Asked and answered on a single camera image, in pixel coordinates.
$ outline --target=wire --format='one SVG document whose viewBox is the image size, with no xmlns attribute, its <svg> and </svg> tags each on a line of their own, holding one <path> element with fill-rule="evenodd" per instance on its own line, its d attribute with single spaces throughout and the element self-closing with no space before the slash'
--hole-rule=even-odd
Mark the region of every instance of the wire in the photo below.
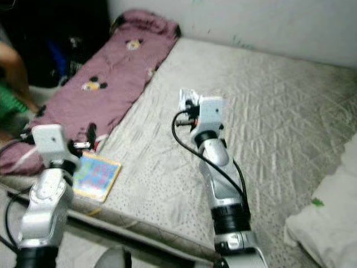
<svg viewBox="0 0 357 268">
<path fill-rule="evenodd" d="M 8 238 L 10 239 L 10 242 L 13 244 L 13 246 L 18 249 L 17 243 L 15 241 L 15 239 L 13 238 L 10 228 L 9 228 L 9 222 L 8 222 L 8 215 L 9 215 L 9 211 L 10 211 L 10 207 L 12 205 L 12 203 L 21 195 L 24 194 L 26 192 L 28 192 L 31 189 L 32 186 L 29 186 L 27 188 L 25 188 L 24 190 L 20 191 L 19 193 L 15 194 L 13 197 L 11 197 L 10 201 L 7 203 L 6 205 L 6 210 L 5 210 L 5 230 L 6 230 L 6 234 L 8 236 Z"/>
<path fill-rule="evenodd" d="M 172 130 L 172 135 L 175 138 L 175 140 L 178 142 L 178 144 L 180 144 L 183 148 L 185 148 L 187 151 L 191 152 L 192 154 L 194 154 L 195 156 L 197 156 L 198 158 L 202 159 L 203 161 L 205 161 L 207 164 L 209 164 L 212 168 L 214 168 L 215 170 L 217 170 L 224 178 L 227 179 L 227 181 L 229 181 L 229 183 L 237 190 L 237 192 L 239 193 L 239 195 L 243 198 L 243 201 L 245 202 L 246 198 L 244 193 L 242 192 L 241 188 L 222 170 L 220 169 L 217 165 L 215 165 L 213 162 L 211 162 L 209 159 L 207 159 L 206 157 L 204 157 L 202 154 L 196 152 L 195 150 L 189 148 L 187 145 L 185 145 L 177 136 L 176 131 L 175 131 L 175 122 L 176 119 L 178 118 L 178 116 L 180 114 L 183 113 L 187 113 L 189 110 L 184 110 L 181 112 L 176 113 L 176 115 L 173 117 L 172 120 L 172 124 L 171 124 L 171 130 Z"/>
<path fill-rule="evenodd" d="M 242 188 L 243 188 L 243 193 L 244 193 L 245 208 L 247 209 L 247 212 L 250 215 L 250 208 L 249 208 L 249 203 L 248 203 L 247 189 L 245 188 L 245 181 L 244 181 L 243 173 L 242 173 L 239 165 L 237 164 L 237 162 L 235 162 L 234 159 L 233 159 L 233 164 L 234 164 L 235 168 L 237 169 L 237 171 L 239 173 L 239 177 L 240 177 L 240 181 L 242 182 Z"/>
<path fill-rule="evenodd" d="M 13 251 L 15 254 L 17 254 L 18 249 L 14 247 L 10 242 L 8 242 L 5 238 L 0 236 L 0 242 L 2 242 L 5 246 L 7 246 L 11 251 Z"/>
<path fill-rule="evenodd" d="M 16 139 L 16 140 L 12 140 L 12 141 L 9 141 L 7 144 L 4 145 L 4 147 L 1 147 L 0 148 L 0 155 L 6 150 L 8 149 L 10 146 L 18 143 L 18 142 L 21 142 L 20 139 Z"/>
</svg>

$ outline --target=cartoon print blanket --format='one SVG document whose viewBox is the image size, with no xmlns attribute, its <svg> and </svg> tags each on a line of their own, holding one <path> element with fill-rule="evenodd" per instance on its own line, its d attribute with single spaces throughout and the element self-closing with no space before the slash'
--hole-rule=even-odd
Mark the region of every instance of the cartoon print blanket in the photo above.
<svg viewBox="0 0 357 268">
<path fill-rule="evenodd" d="M 109 134 L 143 92 L 179 37 L 178 25 L 133 9 L 115 22 L 109 41 L 53 96 L 29 126 L 61 124 L 68 139 L 81 140 L 88 124 Z M 32 175 L 43 168 L 34 146 L 17 143 L 0 156 L 1 174 Z"/>
</svg>

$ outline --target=gray mattress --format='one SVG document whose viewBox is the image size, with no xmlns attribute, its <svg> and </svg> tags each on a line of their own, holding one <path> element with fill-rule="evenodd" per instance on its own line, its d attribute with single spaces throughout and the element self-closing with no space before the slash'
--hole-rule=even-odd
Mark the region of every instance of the gray mattress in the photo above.
<svg viewBox="0 0 357 268">
<path fill-rule="evenodd" d="M 357 132 L 357 73 L 349 69 L 181 38 L 100 151 L 123 164 L 107 201 L 76 199 L 73 210 L 214 258 L 199 161 L 171 135 L 180 88 L 229 100 L 222 136 L 245 175 L 252 229 L 270 267 L 316 267 L 283 243 L 283 227 Z M 189 141 L 188 129 L 178 133 Z M 33 178 L 0 181 L 19 189 Z"/>
</svg>

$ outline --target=colorful book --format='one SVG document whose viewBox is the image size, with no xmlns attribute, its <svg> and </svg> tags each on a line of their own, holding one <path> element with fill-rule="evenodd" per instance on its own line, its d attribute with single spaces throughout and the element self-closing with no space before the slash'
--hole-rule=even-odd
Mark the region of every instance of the colorful book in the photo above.
<svg viewBox="0 0 357 268">
<path fill-rule="evenodd" d="M 87 152 L 80 159 L 81 168 L 73 175 L 74 193 L 104 202 L 122 165 Z"/>
</svg>

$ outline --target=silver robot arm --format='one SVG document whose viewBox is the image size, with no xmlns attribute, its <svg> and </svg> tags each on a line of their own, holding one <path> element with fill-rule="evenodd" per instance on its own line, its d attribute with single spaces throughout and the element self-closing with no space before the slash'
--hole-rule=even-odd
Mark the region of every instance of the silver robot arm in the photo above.
<svg viewBox="0 0 357 268">
<path fill-rule="evenodd" d="M 225 100 L 220 97 L 199 97 L 195 92 L 181 91 L 181 113 L 186 113 L 189 118 L 177 120 L 175 125 L 191 126 L 191 142 L 204 157 L 200 157 L 200 171 L 208 189 L 216 234 L 215 249 L 222 256 L 215 267 L 267 268 L 250 228 L 250 211 L 241 171 L 228 154 L 225 142 L 219 139 L 224 107 Z"/>
<path fill-rule="evenodd" d="M 89 149 L 94 145 L 95 128 L 94 124 L 90 125 L 87 137 L 91 135 L 91 142 L 87 143 L 68 142 L 60 125 L 32 129 L 36 149 L 46 169 L 30 191 L 30 205 L 19 232 L 16 267 L 56 266 L 67 210 L 73 199 L 72 176 L 80 168 L 80 152 L 76 149 Z"/>
</svg>

